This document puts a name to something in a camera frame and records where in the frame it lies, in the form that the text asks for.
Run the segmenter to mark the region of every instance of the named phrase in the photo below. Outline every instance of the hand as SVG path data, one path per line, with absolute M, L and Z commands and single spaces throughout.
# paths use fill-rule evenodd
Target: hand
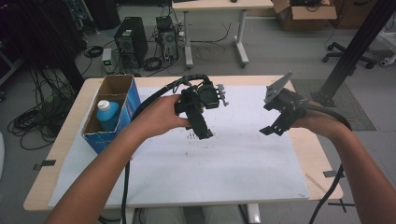
M 179 100 L 179 94 L 158 98 L 144 109 L 131 125 L 136 126 L 144 138 L 167 133 L 177 127 L 190 127 L 188 119 L 175 114 L 175 103 Z
M 321 106 L 315 102 L 309 102 L 309 104 Z M 325 136 L 329 139 L 335 137 L 341 130 L 347 129 L 343 123 L 334 117 L 312 110 L 308 110 L 305 117 L 297 119 L 291 125 L 291 128 L 306 128 L 312 133 Z

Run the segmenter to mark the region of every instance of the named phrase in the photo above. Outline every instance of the black tape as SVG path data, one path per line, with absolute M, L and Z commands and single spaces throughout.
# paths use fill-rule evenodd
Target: black tape
M 347 207 L 356 207 L 354 203 L 344 203 L 343 199 L 340 199 L 340 203 L 327 203 L 327 205 L 341 206 L 344 213 L 347 212 Z
M 325 172 L 323 172 L 323 174 L 324 174 L 324 176 L 326 176 L 326 178 L 329 178 L 329 177 L 335 177 L 337 175 L 337 172 L 332 170 L 332 171 L 325 171 Z
M 35 167 L 33 167 L 34 170 L 41 170 L 41 167 L 43 166 L 53 166 L 55 165 L 56 160 L 50 160 L 50 161 L 42 161 L 41 164 L 36 164 Z

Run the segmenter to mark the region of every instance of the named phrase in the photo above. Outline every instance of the person's left hand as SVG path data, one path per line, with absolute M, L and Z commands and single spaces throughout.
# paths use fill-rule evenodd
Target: person's left hand
M 179 94 L 158 98 L 144 109 L 131 125 L 136 126 L 144 138 L 167 133 L 177 127 L 190 127 L 188 119 L 180 118 L 175 113 L 175 103 L 179 100 Z

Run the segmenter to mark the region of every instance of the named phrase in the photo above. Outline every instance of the chair wheel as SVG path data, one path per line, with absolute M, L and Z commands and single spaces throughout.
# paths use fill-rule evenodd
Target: chair wheel
M 372 68 L 374 68 L 374 64 L 373 63 L 367 63 L 366 64 L 366 68 L 367 69 L 372 69 Z

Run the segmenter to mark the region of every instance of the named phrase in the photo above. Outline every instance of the electronic equipment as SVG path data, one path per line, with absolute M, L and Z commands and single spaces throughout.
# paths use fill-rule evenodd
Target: electronic equipment
M 172 19 L 170 16 L 157 17 L 155 18 L 157 22 L 157 29 L 160 32 L 170 31 L 172 29 Z
M 114 35 L 114 40 L 123 63 L 128 63 L 132 68 L 142 66 L 149 49 L 142 18 L 126 17 Z
M 116 28 L 120 16 L 114 0 L 83 0 L 90 11 L 96 26 L 101 30 Z
M 166 62 L 176 61 L 178 59 L 177 51 L 177 32 L 169 31 L 161 33 L 163 58 Z
M 107 74 L 114 73 L 117 64 L 115 63 L 112 49 L 103 49 L 102 64 Z
M 161 45 L 163 59 L 170 63 L 178 59 L 177 31 L 170 16 L 157 17 L 158 42 Z

